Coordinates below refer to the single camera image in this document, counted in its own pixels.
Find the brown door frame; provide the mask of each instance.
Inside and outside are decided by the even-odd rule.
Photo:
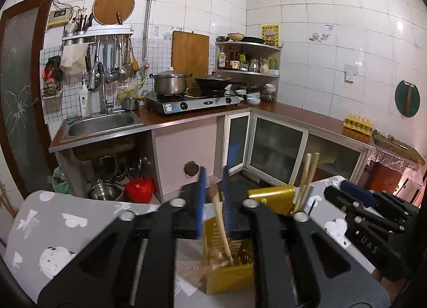
[[[6,9],[0,19],[0,51],[3,48],[3,38],[6,29],[6,24],[15,15],[21,14],[25,11],[39,7],[37,13],[37,19],[34,27],[33,44],[31,47],[31,66],[30,66],[30,83],[31,83],[31,96],[33,101],[38,99],[34,104],[34,117],[37,127],[38,141],[42,147],[44,159],[53,172],[58,166],[56,157],[54,154],[49,153],[50,146],[50,135],[48,126],[44,123],[43,107],[41,104],[41,92],[40,92],[40,50],[43,49],[44,33],[48,16],[50,12],[50,5],[53,0],[25,0],[19,2],[12,7]],[[25,182],[19,172],[18,165],[16,164],[15,158],[12,154],[12,150],[7,139],[6,125],[4,123],[3,108],[0,102],[0,145],[3,151],[6,164],[10,170],[13,180],[15,181],[16,187],[21,193],[23,198],[26,198],[30,191],[28,191]]]

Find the egg carton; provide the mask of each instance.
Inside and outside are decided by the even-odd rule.
[[[374,129],[371,120],[353,114],[345,118],[343,125],[344,127],[362,132],[363,134],[368,136],[372,135],[372,131]]]

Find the sink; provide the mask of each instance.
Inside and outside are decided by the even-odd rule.
[[[132,125],[141,125],[142,121],[132,112],[119,111],[108,115],[90,116],[71,124],[68,137],[81,137],[95,133],[104,133]]]

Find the glass panel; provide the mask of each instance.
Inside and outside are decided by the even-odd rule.
[[[250,165],[289,183],[301,139],[301,131],[258,118]]]
[[[320,153],[319,163],[313,181],[330,178],[333,176],[343,176],[349,179],[356,167],[360,152],[347,148],[341,144],[331,142],[330,140],[308,135],[307,145],[305,146],[304,156],[295,179],[295,186],[301,182],[301,174],[305,162],[306,153]]]
[[[230,169],[243,163],[245,154],[246,130],[249,116],[230,120],[230,135],[228,138],[227,168]]]
[[[0,91],[7,138],[29,192],[50,190],[51,175],[38,141],[31,97],[31,46],[38,8],[11,18],[1,51]]]

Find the door handle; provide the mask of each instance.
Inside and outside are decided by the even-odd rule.
[[[31,105],[29,105],[28,107],[24,108],[24,110],[29,110],[30,108],[34,107],[34,105],[38,102],[38,98],[36,97],[33,101],[33,103],[31,103]]]

